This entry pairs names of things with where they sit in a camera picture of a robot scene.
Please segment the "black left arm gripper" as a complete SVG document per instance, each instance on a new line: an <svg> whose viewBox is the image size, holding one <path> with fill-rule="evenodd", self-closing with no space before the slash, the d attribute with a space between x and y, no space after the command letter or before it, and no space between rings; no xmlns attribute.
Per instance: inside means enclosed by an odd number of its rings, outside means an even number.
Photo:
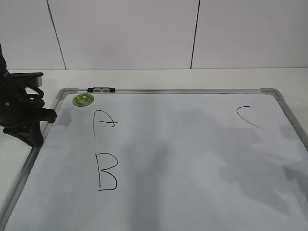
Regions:
<svg viewBox="0 0 308 231"><path fill-rule="evenodd" d="M44 92L30 84L18 83L11 73L0 76L0 125L3 133L31 147L43 144L40 121L54 123L57 114L44 108Z"/></svg>

